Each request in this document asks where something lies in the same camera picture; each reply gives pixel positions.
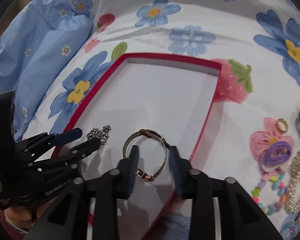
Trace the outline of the left hand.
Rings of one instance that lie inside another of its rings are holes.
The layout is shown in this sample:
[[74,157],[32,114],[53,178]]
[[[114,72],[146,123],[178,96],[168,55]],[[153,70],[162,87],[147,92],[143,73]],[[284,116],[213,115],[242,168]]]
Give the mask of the left hand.
[[4,210],[4,214],[11,225],[26,231],[30,230],[40,218],[38,210],[34,213],[21,206],[9,207]]

